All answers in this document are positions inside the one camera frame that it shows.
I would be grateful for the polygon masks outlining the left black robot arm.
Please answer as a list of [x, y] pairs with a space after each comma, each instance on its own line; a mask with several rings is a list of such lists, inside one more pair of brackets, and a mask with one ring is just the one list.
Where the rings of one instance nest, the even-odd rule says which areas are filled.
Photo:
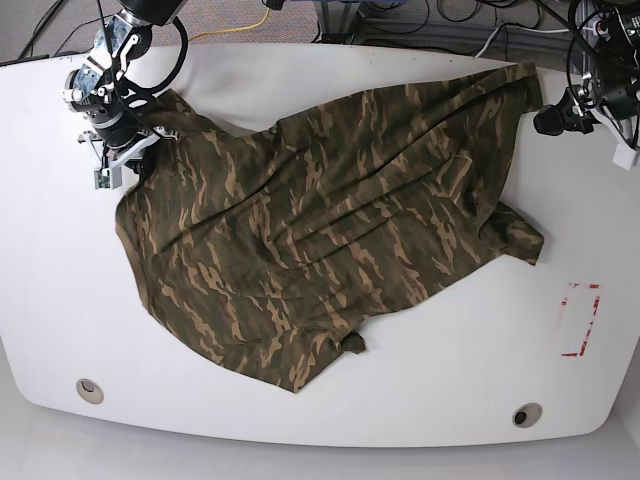
[[542, 107], [536, 131], [559, 136], [589, 134], [605, 126], [618, 142], [618, 163], [631, 167], [639, 157], [639, 3], [571, 1], [565, 16], [536, 3], [570, 35], [565, 57], [567, 87], [561, 100]]

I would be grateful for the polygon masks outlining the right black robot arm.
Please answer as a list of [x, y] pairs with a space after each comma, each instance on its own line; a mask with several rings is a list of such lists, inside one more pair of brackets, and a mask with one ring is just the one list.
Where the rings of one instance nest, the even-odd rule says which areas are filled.
[[[110, 20], [101, 18], [94, 46], [82, 66], [67, 77], [63, 98], [69, 109], [90, 122], [78, 138], [97, 157], [96, 189], [122, 185], [122, 169], [142, 174], [146, 150], [178, 134], [164, 126], [151, 126], [143, 116], [180, 72], [188, 51], [186, 28], [178, 18], [182, 1], [122, 1]], [[126, 77], [132, 61], [145, 55], [152, 29], [173, 25], [180, 36], [180, 51], [169, 74], [159, 84], [142, 87]]]

